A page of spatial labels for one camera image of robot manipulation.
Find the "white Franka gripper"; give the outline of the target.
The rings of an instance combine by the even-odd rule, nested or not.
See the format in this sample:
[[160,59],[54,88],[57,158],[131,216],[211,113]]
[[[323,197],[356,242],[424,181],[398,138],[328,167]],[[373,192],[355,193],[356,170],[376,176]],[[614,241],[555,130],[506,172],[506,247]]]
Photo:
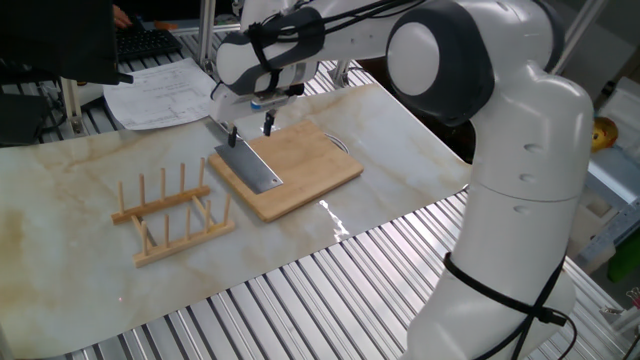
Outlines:
[[[272,95],[237,95],[226,85],[217,85],[210,93],[209,116],[218,123],[233,123],[237,119],[265,111],[272,101]],[[265,136],[271,135],[275,114],[275,110],[269,110],[265,114],[263,127]],[[236,145],[237,132],[237,127],[233,126],[228,134],[229,147]]]

